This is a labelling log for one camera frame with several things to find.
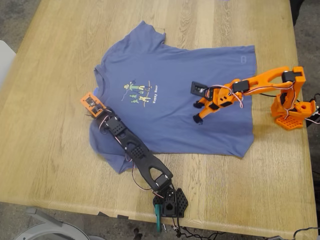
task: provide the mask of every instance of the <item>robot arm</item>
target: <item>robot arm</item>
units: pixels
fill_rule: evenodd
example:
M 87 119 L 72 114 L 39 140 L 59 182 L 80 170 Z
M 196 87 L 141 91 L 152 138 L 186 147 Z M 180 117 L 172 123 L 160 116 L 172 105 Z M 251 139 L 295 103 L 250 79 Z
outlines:
M 282 78 L 282 83 L 271 82 L 277 77 Z M 289 67 L 283 66 L 254 77 L 234 79 L 225 85 L 207 87 L 192 82 L 191 93 L 202 97 L 193 106 L 204 107 L 199 114 L 193 116 L 193 119 L 196 123 L 201 123 L 206 115 L 232 105 L 235 101 L 239 101 L 242 108 L 244 96 L 280 90 L 280 94 L 275 97 L 271 106 L 271 114 L 276 117 L 275 122 L 287 130 L 301 128 L 305 118 L 316 111 L 316 102 L 313 99 L 310 102 L 296 102 L 305 81 L 301 66 L 294 67 L 292 71 Z

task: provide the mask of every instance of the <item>t-shirt sleeve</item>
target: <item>t-shirt sleeve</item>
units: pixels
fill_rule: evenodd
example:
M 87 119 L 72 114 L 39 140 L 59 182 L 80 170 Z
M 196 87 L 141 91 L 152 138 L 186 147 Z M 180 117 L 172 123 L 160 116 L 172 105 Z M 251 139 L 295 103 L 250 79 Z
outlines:
M 157 32 L 153 26 L 142 21 L 124 39 L 118 41 L 108 51 L 110 53 L 139 54 L 152 52 L 164 44 L 166 34 Z
M 109 148 L 121 148 L 119 144 L 113 139 L 111 134 L 108 133 L 109 136 L 103 135 L 99 131 L 97 124 L 93 121 L 90 125 L 89 139 L 90 145 L 92 149 L 99 153 L 109 164 L 110 166 L 117 172 L 122 173 L 123 171 L 130 169 L 133 167 L 132 162 L 128 162 L 125 158 L 125 151 L 123 151 L 122 155 L 107 153 L 107 149 Z

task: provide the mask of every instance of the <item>floor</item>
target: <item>floor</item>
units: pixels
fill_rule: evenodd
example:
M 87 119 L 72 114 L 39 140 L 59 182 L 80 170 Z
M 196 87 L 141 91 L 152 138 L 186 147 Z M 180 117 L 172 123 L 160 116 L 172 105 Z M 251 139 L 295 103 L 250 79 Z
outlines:
M 40 0 L 1 0 L 0 1 L 0 40 L 5 41 L 15 52 L 26 33 L 30 21 Z M 294 27 L 298 52 L 298 60 L 304 66 L 307 82 L 303 86 L 303 97 L 309 100 L 318 91 L 320 93 L 320 1 L 305 0 L 300 9 L 300 16 Z M 320 128 L 313 124 L 308 129 L 308 139 L 312 170 L 315 183 L 320 180 Z M 18 233 L 33 226 L 37 221 L 24 214 L 26 207 L 0 202 L 0 240 L 14 239 Z M 157 233 L 154 223 L 126 219 L 109 218 L 104 216 L 85 215 L 51 209 L 44 212 L 56 219 L 74 223 L 81 219 L 84 231 L 88 235 L 97 235 L 106 240 L 131 240 L 134 238 L 134 228 L 139 228 L 142 239 L 175 239 L 175 232 L 167 226 L 168 233 Z M 189 229 L 201 236 L 208 236 L 212 231 Z M 226 233 L 219 235 L 216 240 L 262 240 L 262 237 Z

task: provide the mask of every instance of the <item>blue t-shirt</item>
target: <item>blue t-shirt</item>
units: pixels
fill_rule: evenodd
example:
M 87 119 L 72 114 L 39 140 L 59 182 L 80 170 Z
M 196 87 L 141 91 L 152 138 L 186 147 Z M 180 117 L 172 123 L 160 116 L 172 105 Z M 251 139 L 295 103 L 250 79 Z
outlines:
M 96 96 L 154 153 L 225 154 L 243 157 L 253 142 L 250 96 L 209 114 L 198 125 L 192 81 L 207 86 L 252 77 L 254 46 L 179 49 L 142 21 L 114 44 L 94 70 Z M 90 126 L 90 144 L 118 173 L 131 168 L 111 134 Z

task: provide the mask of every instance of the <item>cartoon graphic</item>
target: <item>cartoon graphic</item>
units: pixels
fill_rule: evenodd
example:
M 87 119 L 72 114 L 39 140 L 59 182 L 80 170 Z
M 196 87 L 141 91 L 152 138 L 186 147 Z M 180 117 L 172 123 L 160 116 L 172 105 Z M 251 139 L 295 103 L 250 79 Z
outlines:
M 147 100 L 147 99 L 151 99 L 151 97 L 146 97 L 146 96 L 139 96 L 139 100 L 142 100 L 142 101 L 144 101 L 144 102 L 149 102 L 149 100 Z
M 132 101 L 130 101 L 133 104 L 138 104 L 139 102 L 142 102 L 143 107 L 146 107 L 146 103 L 149 103 L 150 99 L 152 99 L 151 97 L 148 97 L 149 94 L 152 94 L 151 89 L 153 88 L 150 85 L 150 81 L 148 81 L 148 86 L 145 86 L 137 85 L 136 80 L 134 79 L 133 81 L 130 81 L 129 84 L 125 84 L 123 88 L 125 89 L 125 93 L 123 94 L 121 101 L 125 99 L 125 96 L 128 93 L 128 91 L 133 92 L 129 95 L 129 97 L 133 99 Z
M 150 89 L 152 88 L 150 86 L 145 87 L 144 85 L 137 85 L 136 86 L 135 84 L 136 84 L 136 80 L 133 80 L 129 84 L 125 84 L 123 86 L 123 88 L 127 91 L 131 90 L 131 91 L 137 92 L 139 94 L 144 94 L 144 91 L 150 92 Z

